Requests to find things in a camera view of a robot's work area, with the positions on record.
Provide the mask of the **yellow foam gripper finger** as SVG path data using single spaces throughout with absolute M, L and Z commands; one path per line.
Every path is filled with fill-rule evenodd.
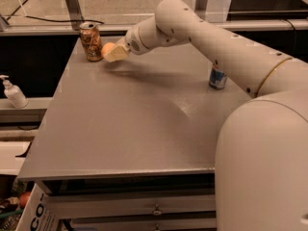
M 124 60 L 130 53 L 124 38 L 119 39 L 117 42 L 114 42 L 114 44 L 115 46 L 104 56 L 104 59 L 109 63 Z

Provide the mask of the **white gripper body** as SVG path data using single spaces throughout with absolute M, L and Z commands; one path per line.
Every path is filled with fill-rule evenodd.
M 130 28 L 124 37 L 127 48 L 131 53 L 136 55 L 142 55 L 149 52 L 149 49 L 141 42 L 139 28 L 139 26 Z

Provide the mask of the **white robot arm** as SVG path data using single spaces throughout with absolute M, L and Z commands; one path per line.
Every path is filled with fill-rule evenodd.
M 201 19 L 181 0 L 102 50 L 109 62 L 188 42 L 250 101 L 219 132 L 218 231 L 308 231 L 308 64 Z

